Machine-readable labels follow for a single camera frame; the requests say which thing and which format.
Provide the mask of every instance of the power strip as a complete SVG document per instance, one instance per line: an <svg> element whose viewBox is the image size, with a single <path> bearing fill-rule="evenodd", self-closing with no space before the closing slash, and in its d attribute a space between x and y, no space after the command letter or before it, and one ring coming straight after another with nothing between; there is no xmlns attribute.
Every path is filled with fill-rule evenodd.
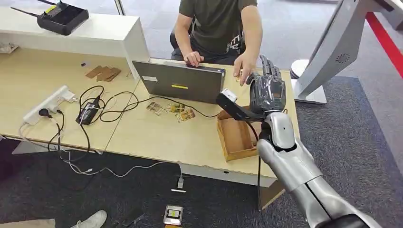
<svg viewBox="0 0 403 228"><path fill-rule="evenodd" d="M41 116L39 115L39 110L46 108L52 113L56 113L58 106L64 101L68 101L70 103L77 100L77 97L74 93L70 92L67 85L62 86L56 92L54 92L51 96L46 98L42 103L33 108L29 113L27 113L22 120L30 125L35 125Z"/></svg>

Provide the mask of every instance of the wooden box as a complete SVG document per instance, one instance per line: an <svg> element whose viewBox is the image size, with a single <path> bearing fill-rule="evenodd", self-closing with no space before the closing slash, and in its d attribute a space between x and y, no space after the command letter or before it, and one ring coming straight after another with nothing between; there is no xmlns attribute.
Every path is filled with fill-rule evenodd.
<svg viewBox="0 0 403 228"><path fill-rule="evenodd" d="M252 123L252 126L259 135L260 123ZM244 121L234 120L223 110L217 116L217 130L222 151L227 161L257 155L256 138Z"/></svg>

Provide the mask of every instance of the dark carpet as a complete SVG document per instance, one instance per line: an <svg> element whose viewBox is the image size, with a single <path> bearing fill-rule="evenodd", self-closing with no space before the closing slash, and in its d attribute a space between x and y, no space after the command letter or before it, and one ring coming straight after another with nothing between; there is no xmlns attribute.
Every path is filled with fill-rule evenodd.
<svg viewBox="0 0 403 228"><path fill-rule="evenodd" d="M297 104L302 141L340 195L383 227L403 227L403 178L359 80L334 77L325 90L328 104ZM108 220L103 227L108 228L141 208L144 219L132 227L162 228L165 206L173 204L184 207L184 228L307 226L288 194L259 213L256 187L250 185L186 176L188 192L171 192L180 173L176 164L135 169L125 178L108 172L91 178L73 173L56 153L9 155L4 147L0 150L1 163L14 170L0 182L1 223L55 218L58 228L68 228L104 209ZM133 165L152 163L106 153L92 154L78 165L83 170L107 166L121 174Z"/></svg>

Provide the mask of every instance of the man's hand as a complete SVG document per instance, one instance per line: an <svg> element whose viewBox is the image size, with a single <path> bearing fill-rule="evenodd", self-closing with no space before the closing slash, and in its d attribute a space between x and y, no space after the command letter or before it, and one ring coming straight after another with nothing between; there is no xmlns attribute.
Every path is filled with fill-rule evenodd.
<svg viewBox="0 0 403 228"><path fill-rule="evenodd" d="M234 62L234 77L237 77L241 68L243 69L242 76L240 78L240 85L242 86L248 76L256 68L256 60L258 57L255 54L251 54L245 51Z"/></svg>
<svg viewBox="0 0 403 228"><path fill-rule="evenodd" d="M187 64L191 64L194 67L199 67L199 63L204 60L204 57L200 56L197 51L192 51L189 54L185 55L183 59Z"/></svg>

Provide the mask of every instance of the chair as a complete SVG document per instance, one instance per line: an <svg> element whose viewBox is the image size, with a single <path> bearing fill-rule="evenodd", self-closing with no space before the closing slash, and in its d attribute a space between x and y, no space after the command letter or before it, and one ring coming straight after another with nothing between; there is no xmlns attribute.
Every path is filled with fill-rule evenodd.
<svg viewBox="0 0 403 228"><path fill-rule="evenodd" d="M196 21L196 17L193 17L192 23L189 26L189 30L188 30L189 35L192 33L193 29L196 26L195 21ZM243 36L242 26L240 27L240 30L241 30L241 34L242 34L241 39L240 39L240 54L242 54L242 53L245 52L246 45L245 45L245 39L243 38L244 36ZM169 41L171 42L171 45L172 45L174 50L179 48L178 42L176 42L176 37L175 37L175 27L172 29L172 32L171 32L171 34L169 36Z"/></svg>

